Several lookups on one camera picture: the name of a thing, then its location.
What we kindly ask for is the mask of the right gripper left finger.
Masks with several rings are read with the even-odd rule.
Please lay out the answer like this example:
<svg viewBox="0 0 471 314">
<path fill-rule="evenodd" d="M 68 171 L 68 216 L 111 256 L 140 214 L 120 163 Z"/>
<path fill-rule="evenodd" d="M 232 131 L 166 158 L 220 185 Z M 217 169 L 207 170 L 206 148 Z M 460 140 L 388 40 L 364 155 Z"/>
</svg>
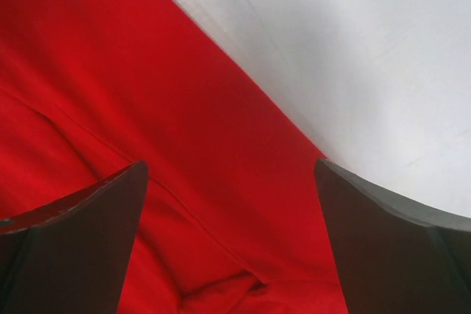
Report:
<svg viewBox="0 0 471 314">
<path fill-rule="evenodd" d="M 149 175 L 138 161 L 1 221 L 2 313 L 116 313 Z"/>
</svg>

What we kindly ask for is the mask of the red t shirt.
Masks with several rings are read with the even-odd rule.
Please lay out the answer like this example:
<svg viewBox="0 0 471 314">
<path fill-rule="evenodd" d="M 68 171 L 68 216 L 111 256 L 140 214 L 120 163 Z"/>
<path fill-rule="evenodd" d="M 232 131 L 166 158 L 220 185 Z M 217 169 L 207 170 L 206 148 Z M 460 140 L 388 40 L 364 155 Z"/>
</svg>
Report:
<svg viewBox="0 0 471 314">
<path fill-rule="evenodd" d="M 321 156 L 172 0 L 1 0 L 1 215 L 148 165 L 120 313 L 345 313 Z"/>
</svg>

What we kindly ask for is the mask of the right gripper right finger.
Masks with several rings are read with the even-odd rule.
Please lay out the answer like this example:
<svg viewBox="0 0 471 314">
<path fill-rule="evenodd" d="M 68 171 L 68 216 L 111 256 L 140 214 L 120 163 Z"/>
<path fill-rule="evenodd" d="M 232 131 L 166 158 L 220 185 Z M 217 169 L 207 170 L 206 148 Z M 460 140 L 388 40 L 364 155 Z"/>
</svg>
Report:
<svg viewBox="0 0 471 314">
<path fill-rule="evenodd" d="M 314 175 L 350 313 L 468 313 L 470 220 L 328 161 Z"/>
</svg>

